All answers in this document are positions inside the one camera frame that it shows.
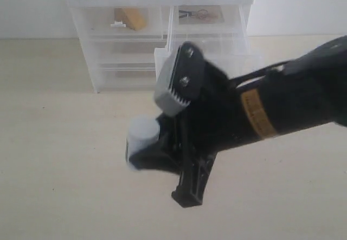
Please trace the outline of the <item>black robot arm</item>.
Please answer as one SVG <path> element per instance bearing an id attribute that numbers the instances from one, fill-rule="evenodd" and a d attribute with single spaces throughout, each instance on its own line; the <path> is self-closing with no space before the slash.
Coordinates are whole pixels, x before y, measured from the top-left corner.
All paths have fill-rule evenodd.
<path id="1" fill-rule="evenodd" d="M 219 152 L 346 125 L 346 37 L 234 78 L 186 41 L 164 63 L 154 100 L 162 112 L 132 121 L 126 161 L 179 175 L 172 198 L 183 208 L 199 206 Z"/>

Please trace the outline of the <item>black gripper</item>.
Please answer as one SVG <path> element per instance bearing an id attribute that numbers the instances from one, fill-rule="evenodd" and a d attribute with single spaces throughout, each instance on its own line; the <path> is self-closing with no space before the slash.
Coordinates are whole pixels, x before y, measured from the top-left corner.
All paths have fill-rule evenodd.
<path id="1" fill-rule="evenodd" d="M 206 62 L 198 98 L 175 117 L 153 116 L 159 122 L 159 139 L 131 156 L 131 163 L 137 171 L 180 174 L 173 200 L 181 207 L 202 205 L 217 154 L 260 140 L 241 92 L 222 70 Z"/>

